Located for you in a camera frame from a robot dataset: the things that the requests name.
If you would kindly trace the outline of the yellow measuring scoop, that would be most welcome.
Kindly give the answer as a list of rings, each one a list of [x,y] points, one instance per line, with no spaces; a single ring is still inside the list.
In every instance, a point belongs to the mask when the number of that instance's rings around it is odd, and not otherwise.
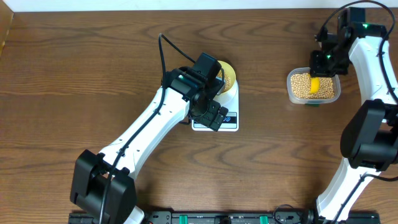
[[[310,94],[316,94],[320,89],[320,79],[313,77],[310,79]]]

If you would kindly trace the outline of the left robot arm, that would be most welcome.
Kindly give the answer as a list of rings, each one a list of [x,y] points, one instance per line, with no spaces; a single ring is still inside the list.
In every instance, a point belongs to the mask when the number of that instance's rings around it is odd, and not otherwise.
[[[135,181],[153,150],[185,118],[219,130],[228,109],[215,101],[224,87],[220,62],[202,53],[191,67],[164,72],[155,97],[130,127],[95,154],[75,162],[70,200],[99,223],[139,223]]]

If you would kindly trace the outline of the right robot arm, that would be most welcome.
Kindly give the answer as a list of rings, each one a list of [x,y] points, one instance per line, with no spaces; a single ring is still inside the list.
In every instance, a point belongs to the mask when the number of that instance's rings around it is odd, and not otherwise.
[[[397,79],[388,43],[392,29],[366,22],[366,11],[356,1],[333,14],[337,33],[329,33],[325,24],[318,31],[315,40],[321,49],[310,54],[310,76],[346,75],[352,65],[361,107],[342,132],[339,168],[303,223],[343,223],[370,181],[397,180],[381,176],[397,163]]]

